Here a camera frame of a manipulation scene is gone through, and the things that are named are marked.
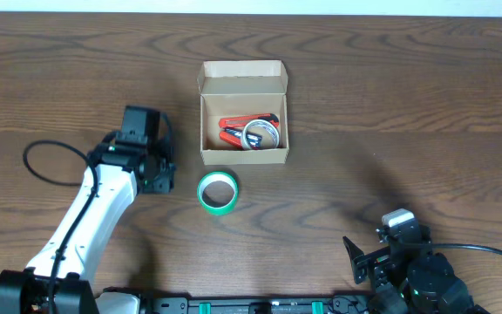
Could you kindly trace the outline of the green tape roll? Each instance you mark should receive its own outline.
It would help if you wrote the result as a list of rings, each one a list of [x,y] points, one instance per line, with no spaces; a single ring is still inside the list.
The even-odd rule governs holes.
[[[229,202],[222,205],[213,205],[212,202],[205,200],[205,190],[208,186],[218,182],[226,183],[232,189],[233,195]],[[236,179],[232,175],[226,172],[215,171],[206,174],[201,178],[197,187],[197,196],[200,205],[210,215],[226,215],[232,212],[237,204],[239,198],[239,186]]]

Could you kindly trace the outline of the white tape roll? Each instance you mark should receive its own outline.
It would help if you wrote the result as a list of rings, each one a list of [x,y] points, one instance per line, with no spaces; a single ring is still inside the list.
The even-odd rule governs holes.
[[[241,131],[241,146],[244,150],[251,150],[252,149],[252,147],[248,141],[248,131],[251,128],[256,127],[256,126],[262,127],[271,135],[271,138],[275,144],[274,148],[277,148],[279,146],[280,133],[279,133],[277,127],[274,126],[271,122],[268,122],[264,119],[254,119],[254,120],[251,120],[250,122],[248,122],[244,126],[243,130]]]

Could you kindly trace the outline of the red black stapler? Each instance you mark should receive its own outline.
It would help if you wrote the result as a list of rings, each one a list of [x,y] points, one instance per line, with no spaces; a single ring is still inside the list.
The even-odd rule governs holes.
[[[232,127],[225,127],[219,133],[221,140],[238,148],[243,148],[241,144],[241,136],[242,130]],[[259,149],[261,147],[262,137],[259,134],[247,133],[246,138],[252,149]]]

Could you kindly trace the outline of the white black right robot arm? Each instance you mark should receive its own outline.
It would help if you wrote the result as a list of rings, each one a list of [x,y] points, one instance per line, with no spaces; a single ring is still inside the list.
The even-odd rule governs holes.
[[[366,254],[348,237],[354,281],[370,282],[368,313],[377,314],[483,314],[464,281],[455,275],[448,259],[429,247],[431,231],[411,218],[384,222],[378,229],[382,249]]]

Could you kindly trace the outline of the red utility knife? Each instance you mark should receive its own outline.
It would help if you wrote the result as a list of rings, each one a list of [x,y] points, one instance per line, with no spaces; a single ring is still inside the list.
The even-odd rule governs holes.
[[[226,127],[244,127],[247,123],[252,120],[261,119],[271,123],[273,126],[278,127],[280,121],[278,117],[273,113],[260,113],[255,115],[245,115],[245,116],[237,116],[237,117],[226,117],[222,118],[219,121],[220,128]]]

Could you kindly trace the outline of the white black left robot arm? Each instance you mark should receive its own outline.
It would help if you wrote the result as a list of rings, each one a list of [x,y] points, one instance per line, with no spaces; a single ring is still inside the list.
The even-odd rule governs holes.
[[[0,313],[150,313],[141,292],[92,282],[120,217],[140,194],[173,189],[173,128],[164,113],[128,107],[122,126],[88,154],[78,194],[55,233],[22,271],[0,273]]]

